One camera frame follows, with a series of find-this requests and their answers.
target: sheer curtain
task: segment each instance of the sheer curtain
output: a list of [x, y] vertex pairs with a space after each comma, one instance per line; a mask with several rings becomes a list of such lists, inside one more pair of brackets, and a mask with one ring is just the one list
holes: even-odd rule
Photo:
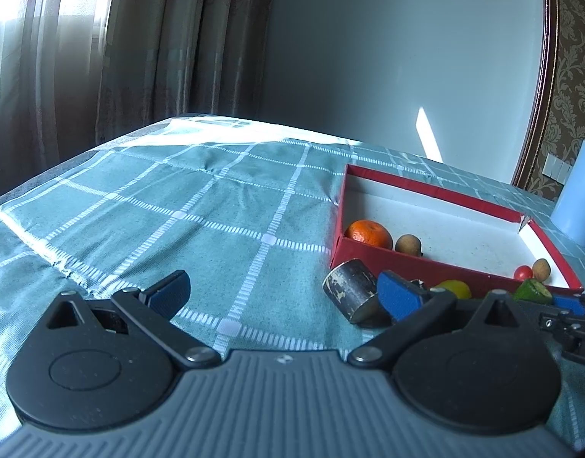
[[167, 117], [254, 117], [271, 2], [0, 0], [0, 194]]
[[95, 146], [111, 0], [0, 0], [0, 194]]

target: red box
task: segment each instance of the red box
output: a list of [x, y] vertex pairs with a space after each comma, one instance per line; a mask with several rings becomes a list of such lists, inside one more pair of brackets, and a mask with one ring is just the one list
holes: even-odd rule
[[[366, 245], [348, 237], [347, 226], [361, 218], [375, 220], [392, 234], [414, 234], [422, 241], [423, 257]], [[377, 277], [392, 270], [428, 287], [457, 279], [483, 297], [491, 289], [514, 292], [512, 278], [520, 265], [545, 258], [551, 292], [583, 291], [576, 274], [544, 231], [531, 218], [494, 203], [449, 189], [347, 165], [339, 199], [331, 268], [359, 258]]]

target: tablecloth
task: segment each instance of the tablecloth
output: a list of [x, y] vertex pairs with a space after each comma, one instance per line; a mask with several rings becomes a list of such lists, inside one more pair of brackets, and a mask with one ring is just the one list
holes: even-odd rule
[[[346, 356], [371, 339], [376, 332], [348, 324], [321, 288], [346, 163], [531, 215], [585, 287], [585, 250], [553, 227], [553, 203], [508, 184], [291, 127], [169, 119], [0, 206], [0, 440], [19, 425], [6, 369], [65, 289], [106, 298], [184, 269], [192, 295], [173, 322], [223, 354], [335, 348]], [[565, 382], [549, 425], [580, 449], [585, 367], [560, 363]]]

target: wallpaper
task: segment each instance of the wallpaper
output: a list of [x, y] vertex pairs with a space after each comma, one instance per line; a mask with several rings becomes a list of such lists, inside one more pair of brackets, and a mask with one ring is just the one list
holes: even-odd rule
[[547, 154], [574, 164], [585, 138], [585, 0], [559, 0], [559, 49], [545, 137], [528, 191], [556, 200], [562, 185], [541, 174]]

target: brown door frame trim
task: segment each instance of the brown door frame trim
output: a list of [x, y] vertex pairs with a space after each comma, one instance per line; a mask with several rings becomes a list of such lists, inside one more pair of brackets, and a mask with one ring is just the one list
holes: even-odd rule
[[540, 146], [545, 137], [547, 119], [551, 98], [553, 97], [553, 85], [556, 76], [557, 44], [559, 40], [559, 14], [558, 0], [545, 0], [543, 26], [543, 49], [540, 58], [540, 72], [538, 84], [534, 96], [532, 118], [525, 135], [523, 148], [519, 155], [517, 168], [511, 184], [527, 189], [530, 177], [534, 171]]

